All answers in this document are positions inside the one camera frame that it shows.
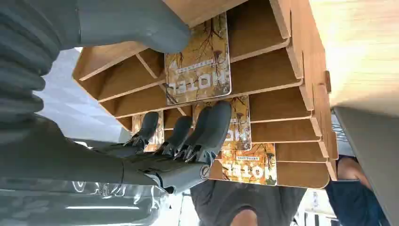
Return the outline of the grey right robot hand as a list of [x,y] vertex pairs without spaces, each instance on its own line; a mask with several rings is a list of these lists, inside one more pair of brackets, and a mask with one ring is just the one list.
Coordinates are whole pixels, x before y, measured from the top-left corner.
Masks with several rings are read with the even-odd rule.
[[155,153],[144,153],[158,122],[146,114],[128,142],[91,150],[66,138],[35,95],[65,49],[137,41],[162,53],[182,51],[188,26],[161,0],[3,0],[0,3],[0,175],[157,186],[167,192],[208,179],[225,141],[231,105],[218,101],[193,133],[177,123]]

